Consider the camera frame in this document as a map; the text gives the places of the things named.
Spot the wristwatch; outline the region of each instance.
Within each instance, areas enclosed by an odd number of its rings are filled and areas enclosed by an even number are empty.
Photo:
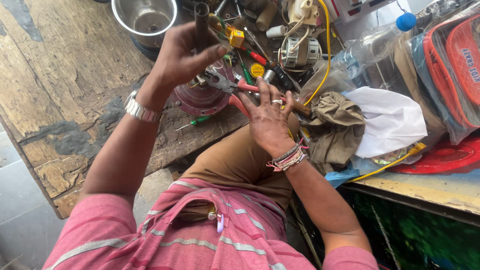
[[[135,100],[137,93],[138,93],[138,89],[134,90],[128,96],[127,100],[125,101],[125,111],[129,115],[145,122],[150,122],[150,123],[162,122],[162,119],[164,118],[165,113],[163,111],[150,110],[138,104],[138,102]]]

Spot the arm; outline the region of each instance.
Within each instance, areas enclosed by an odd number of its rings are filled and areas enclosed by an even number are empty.
[[[158,60],[135,99],[140,105],[162,111],[175,86],[187,83],[227,52],[216,44],[193,56],[194,40],[193,22],[167,31]],[[126,114],[95,158],[77,203],[90,195],[107,193],[126,199],[132,206],[157,131],[158,123]]]
[[[275,159],[295,146],[287,130],[293,97],[288,91],[287,104],[282,109],[280,104],[270,102],[280,99],[279,91],[272,85],[266,85],[261,77],[257,78],[257,82],[261,100],[259,107],[244,93],[239,93],[239,97],[252,117],[250,134]],[[302,160],[291,166],[285,174],[320,230],[326,253],[341,246],[356,246],[372,252],[353,210],[308,161]]]

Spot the plastic bottle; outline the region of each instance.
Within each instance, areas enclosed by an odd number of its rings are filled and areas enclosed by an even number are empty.
[[[405,13],[394,23],[363,32],[360,39],[332,59],[332,68],[340,69],[350,79],[357,77],[368,66],[385,59],[392,53],[400,36],[412,29],[416,22],[415,15]]]

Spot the blue bottle cap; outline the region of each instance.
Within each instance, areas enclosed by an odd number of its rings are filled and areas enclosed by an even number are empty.
[[[417,18],[415,18],[415,15],[409,12],[402,14],[396,19],[396,26],[403,32],[412,29],[416,23]]]

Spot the tile floor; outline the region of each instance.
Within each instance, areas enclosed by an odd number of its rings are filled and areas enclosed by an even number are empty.
[[[168,169],[145,177],[133,206],[137,224],[172,181]],[[65,222],[57,218],[0,125],[0,269],[41,269]],[[301,234],[290,224],[287,233],[288,242],[309,257]]]

